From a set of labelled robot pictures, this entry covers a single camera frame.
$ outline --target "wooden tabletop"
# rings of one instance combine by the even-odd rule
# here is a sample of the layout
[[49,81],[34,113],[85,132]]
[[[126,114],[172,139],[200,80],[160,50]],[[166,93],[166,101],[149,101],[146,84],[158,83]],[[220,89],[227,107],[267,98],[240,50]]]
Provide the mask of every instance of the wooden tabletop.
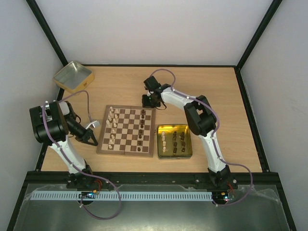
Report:
[[[88,67],[95,80],[86,90],[90,94],[90,113],[102,123],[108,104],[141,106],[141,96],[146,94],[143,81],[158,67]],[[244,104],[237,84],[235,72],[230,67],[171,67],[177,76],[175,89],[186,94],[205,95],[220,118],[218,141],[226,161],[246,165],[252,172],[261,172],[254,140],[248,124]],[[168,72],[155,74],[161,84],[173,81]],[[81,124],[89,122],[86,94],[69,99],[74,111],[81,117]],[[164,111],[156,111],[156,125],[187,124],[184,111],[168,104]],[[94,129],[99,139],[101,126]],[[134,157],[96,154],[96,147],[70,138],[74,148],[87,161],[93,171],[103,172],[207,172],[207,159],[200,139],[192,134],[191,159],[160,160],[157,145],[154,156]],[[230,166],[232,172],[246,172],[242,167]],[[58,154],[47,149],[42,171],[67,171]]]

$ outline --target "chess pawn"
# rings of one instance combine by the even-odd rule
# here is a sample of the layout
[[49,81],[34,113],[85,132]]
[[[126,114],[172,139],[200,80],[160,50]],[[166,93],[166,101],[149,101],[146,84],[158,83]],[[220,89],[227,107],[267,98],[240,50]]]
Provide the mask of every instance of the chess pawn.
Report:
[[111,125],[109,120],[106,121],[106,124],[107,124],[107,127],[110,127]]

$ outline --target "purple cable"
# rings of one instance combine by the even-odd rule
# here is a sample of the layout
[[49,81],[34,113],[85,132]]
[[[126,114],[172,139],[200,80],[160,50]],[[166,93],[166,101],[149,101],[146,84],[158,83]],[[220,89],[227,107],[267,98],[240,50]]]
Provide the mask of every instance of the purple cable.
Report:
[[81,92],[85,92],[87,94],[87,98],[88,98],[88,116],[89,116],[90,122],[92,122],[92,118],[91,118],[91,115],[90,115],[90,96],[89,96],[89,93],[86,90],[79,90],[79,91],[77,91],[77,92],[75,92],[75,93],[65,97],[64,99],[61,99],[59,101],[59,103],[65,101],[65,100],[71,98],[72,96],[77,95],[78,93],[81,93]]
[[179,92],[179,91],[173,89],[173,85],[174,85],[174,83],[175,83],[175,81],[176,81],[176,77],[175,77],[175,74],[174,74],[172,71],[167,70],[167,69],[163,69],[163,68],[162,68],[162,69],[157,69],[157,70],[155,70],[154,72],[152,72],[152,74],[151,74],[150,76],[152,76],[152,75],[153,75],[155,72],[157,72],[157,71],[167,71],[167,72],[169,72],[169,73],[173,76],[174,80],[173,80],[173,82],[172,82],[172,84],[171,84],[171,86],[170,86],[171,91],[173,91],[175,94],[177,94],[177,95],[180,96],[180,97],[183,97],[183,98],[186,98],[186,99],[189,99],[189,100],[193,100],[193,101],[196,101],[196,102],[202,104],[204,107],[206,107],[207,109],[209,109],[209,110],[213,113],[213,115],[216,117],[217,126],[216,126],[216,128],[213,130],[213,132],[212,132],[212,134],[211,134],[211,138],[212,138],[212,140],[213,140],[213,145],[214,145],[214,149],[215,149],[216,155],[217,155],[218,159],[221,160],[222,163],[225,163],[225,164],[227,164],[227,165],[233,165],[233,166],[241,166],[241,167],[247,169],[247,171],[249,172],[249,175],[250,175],[250,186],[249,186],[249,189],[248,189],[248,191],[246,192],[246,194],[245,194],[241,199],[239,199],[239,200],[236,201],[236,202],[233,202],[233,203],[230,203],[230,204],[226,204],[226,205],[218,205],[218,204],[213,200],[213,203],[214,203],[216,206],[225,207],[225,206],[235,205],[235,204],[241,202],[242,200],[244,200],[244,199],[248,196],[248,194],[250,193],[250,191],[251,191],[251,189],[252,189],[252,186],[253,186],[253,176],[252,176],[252,173],[251,173],[250,169],[249,169],[248,167],[246,167],[245,165],[234,164],[234,163],[227,162],[227,161],[223,160],[223,158],[219,155],[219,152],[218,152],[218,149],[217,149],[217,146],[216,146],[216,142],[215,142],[215,140],[213,139],[214,134],[217,132],[218,128],[220,127],[220,120],[219,120],[219,117],[218,117],[217,113],[216,113],[210,106],[208,106],[206,103],[204,103],[204,102],[202,102],[202,101],[196,99],[195,97],[191,97],[191,96],[189,96],[189,95],[186,95],[186,94],[184,94],[184,93],[182,93],[182,92]]
[[91,217],[93,217],[93,218],[95,218],[95,219],[98,219],[98,220],[110,220],[110,219],[112,219],[112,218],[115,218],[117,215],[119,215],[119,213],[121,212],[121,208],[122,208],[122,201],[121,201],[121,195],[120,195],[119,189],[118,189],[110,180],[108,180],[108,179],[106,179],[106,178],[104,178],[104,177],[95,176],[95,175],[88,174],[88,173],[85,173],[85,172],[81,171],[79,168],[77,168],[77,167],[69,160],[69,158],[68,158],[68,157],[66,156],[66,154],[64,153],[62,147],[59,145],[59,143],[58,143],[57,141],[55,141],[55,140],[51,137],[51,134],[50,134],[50,132],[49,132],[49,130],[48,130],[47,121],[46,121],[46,115],[45,115],[45,107],[46,107],[46,104],[47,104],[47,103],[45,103],[45,104],[43,105],[43,108],[42,108],[42,117],[43,117],[43,124],[44,124],[45,130],[46,130],[47,136],[48,136],[48,138],[49,138],[58,148],[60,148],[60,152],[62,153],[62,155],[63,155],[63,157],[66,159],[66,161],[67,161],[70,165],[72,165],[72,167],[73,167],[74,169],[76,169],[79,173],[81,173],[81,174],[83,174],[83,175],[85,175],[85,176],[94,177],[94,178],[99,178],[99,179],[102,179],[102,180],[104,180],[104,181],[109,182],[109,183],[113,186],[113,188],[115,189],[115,191],[116,191],[116,193],[117,193],[117,195],[118,195],[118,197],[119,197],[119,207],[118,207],[117,211],[116,211],[112,216],[107,217],[107,218],[98,217],[98,216],[92,214],[90,211],[88,211],[88,209],[85,208],[85,206],[84,206],[83,203],[82,203],[84,197],[82,197],[81,200],[80,200],[81,207],[83,207],[84,210],[86,211],[86,213],[88,213]]

